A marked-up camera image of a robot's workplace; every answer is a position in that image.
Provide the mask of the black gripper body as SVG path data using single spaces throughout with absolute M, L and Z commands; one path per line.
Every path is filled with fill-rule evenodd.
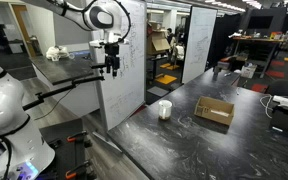
M 105 64 L 111 66 L 111 70 L 120 68 L 119 45 L 105 46 Z

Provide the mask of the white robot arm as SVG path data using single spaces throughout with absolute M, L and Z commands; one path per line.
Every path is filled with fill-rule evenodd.
M 50 10 L 76 23 L 84 30 L 101 30 L 102 39 L 90 45 L 105 50 L 105 61 L 100 65 L 112 76 L 120 68 L 119 45 L 127 35 L 121 32 L 122 18 L 130 13 L 118 0 L 100 4 L 92 0 L 79 8 L 66 0 L 23 0 Z M 5 151 L 0 154 L 0 180 L 35 180 L 55 158 L 55 150 L 43 138 L 39 128 L 26 111 L 44 102 L 45 96 L 23 105 L 21 83 L 0 67 L 0 140 Z

